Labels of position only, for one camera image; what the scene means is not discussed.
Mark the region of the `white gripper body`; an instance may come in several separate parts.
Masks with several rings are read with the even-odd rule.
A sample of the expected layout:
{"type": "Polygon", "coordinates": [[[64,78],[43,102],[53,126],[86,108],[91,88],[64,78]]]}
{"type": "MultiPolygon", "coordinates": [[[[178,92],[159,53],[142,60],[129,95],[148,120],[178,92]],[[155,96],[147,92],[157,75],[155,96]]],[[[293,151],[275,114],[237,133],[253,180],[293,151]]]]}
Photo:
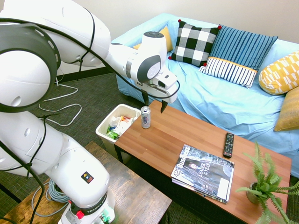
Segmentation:
{"type": "Polygon", "coordinates": [[[178,86],[176,83],[168,89],[155,84],[139,83],[139,88],[147,92],[149,96],[167,103],[173,103],[177,99],[178,86]]]}

